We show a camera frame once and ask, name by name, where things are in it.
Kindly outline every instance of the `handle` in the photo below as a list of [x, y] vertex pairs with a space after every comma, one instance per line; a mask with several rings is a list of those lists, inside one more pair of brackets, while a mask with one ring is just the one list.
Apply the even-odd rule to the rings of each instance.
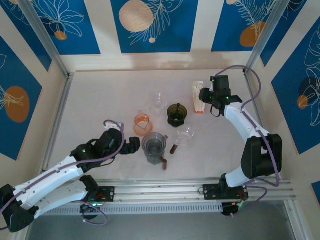
[[174, 154], [174, 153], [176, 152], [177, 148], [178, 148], [178, 145], [175, 145], [175, 144], [174, 144], [174, 145], [172, 146], [171, 150], [170, 150], [170, 154]]
[[162, 162], [162, 169], [167, 170], [168, 161], [164, 159], [163, 157], [160, 157], [160, 160]]

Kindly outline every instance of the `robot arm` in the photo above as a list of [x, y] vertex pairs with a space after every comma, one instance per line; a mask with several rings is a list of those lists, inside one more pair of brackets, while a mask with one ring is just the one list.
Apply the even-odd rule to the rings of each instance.
[[10, 232], [24, 229], [51, 209], [79, 200], [90, 202], [97, 197], [100, 188], [91, 176], [83, 176], [72, 184], [62, 185], [100, 167], [112, 154], [114, 159], [116, 152], [127, 155], [139, 150], [138, 137], [130, 137], [129, 143], [126, 143], [114, 124], [109, 124], [109, 127], [100, 139], [79, 145], [63, 161], [36, 178], [15, 188], [9, 184], [0, 188], [0, 208]]
[[[282, 168], [282, 140], [278, 134], [270, 134], [262, 128], [253, 117], [242, 109], [242, 100], [237, 95], [231, 95], [227, 75], [212, 76], [211, 88], [203, 88], [199, 98], [218, 109], [240, 133], [245, 142], [241, 165], [236, 170], [221, 176], [223, 190], [242, 186], [251, 179], [260, 176], [270, 176], [275, 173], [271, 154], [274, 155], [277, 169]], [[266, 151], [267, 146], [261, 134], [268, 141], [272, 152]]]

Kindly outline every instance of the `white wall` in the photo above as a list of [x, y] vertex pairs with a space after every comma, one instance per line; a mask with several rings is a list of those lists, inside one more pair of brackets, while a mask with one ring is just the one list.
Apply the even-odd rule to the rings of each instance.
[[[318, 0], [308, 0], [266, 68], [261, 61], [255, 66], [262, 80], [262, 92], [257, 103], [263, 124], [271, 133], [277, 133], [282, 137], [281, 174], [285, 179], [291, 180], [315, 239], [319, 239], [317, 236], [320, 236], [320, 206], [311, 184], [320, 181], [320, 145], [301, 155], [298, 154], [271, 81], [319, 17], [320, 3]], [[257, 87], [257, 81], [252, 75], [249, 80]]]
[[85, 0], [101, 55], [61, 56], [70, 72], [223, 69], [246, 64], [251, 51], [211, 52], [225, 0], [199, 0], [191, 52], [121, 54], [110, 0]]
[[[45, 70], [1, 7], [0, 23], [0, 36], [42, 86], [42, 92], [18, 160], [12, 160], [0, 154], [0, 187], [2, 187], [6, 184], [16, 186], [34, 178], [38, 174], [60, 96], [65, 85], [65, 79], [54, 63], [52, 63], [49, 72]], [[0, 216], [0, 228], [5, 225], [3, 217]], [[0, 232], [0, 239], [6, 239], [9, 235], [8, 230]]]

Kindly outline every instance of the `white table surface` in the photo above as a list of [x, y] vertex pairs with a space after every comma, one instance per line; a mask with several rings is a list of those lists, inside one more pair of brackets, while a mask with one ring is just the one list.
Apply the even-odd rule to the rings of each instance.
[[[139, 137], [133, 130], [134, 119], [141, 110], [149, 115], [153, 132], [167, 135], [165, 158], [167, 170], [161, 164], [147, 162], [142, 148], [135, 154], [118, 155], [113, 164], [93, 169], [87, 175], [95, 179], [184, 179], [220, 177], [236, 169], [241, 162], [245, 143], [234, 126], [223, 116], [215, 118], [206, 104], [205, 114], [195, 114], [192, 98], [193, 81], [203, 81], [209, 87], [210, 76], [218, 70], [159, 71], [92, 71], [76, 72], [66, 102], [49, 168], [55, 166], [78, 145], [99, 138], [105, 131], [103, 122], [111, 119], [124, 123], [125, 138]], [[242, 70], [228, 70], [232, 95], [244, 102], [250, 94]], [[159, 92], [166, 95], [168, 106], [181, 103], [187, 108], [185, 122], [194, 126], [190, 149], [169, 153], [177, 128], [162, 116], [150, 114], [148, 96]], [[252, 103], [246, 109], [256, 119]]]

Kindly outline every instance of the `gray floor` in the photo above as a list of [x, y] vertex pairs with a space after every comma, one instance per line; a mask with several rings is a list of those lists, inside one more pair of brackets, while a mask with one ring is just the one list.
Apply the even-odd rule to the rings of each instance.
[[111, 215], [104, 227], [80, 216], [43, 216], [29, 240], [293, 240], [282, 202], [260, 202], [235, 218], [220, 213]]

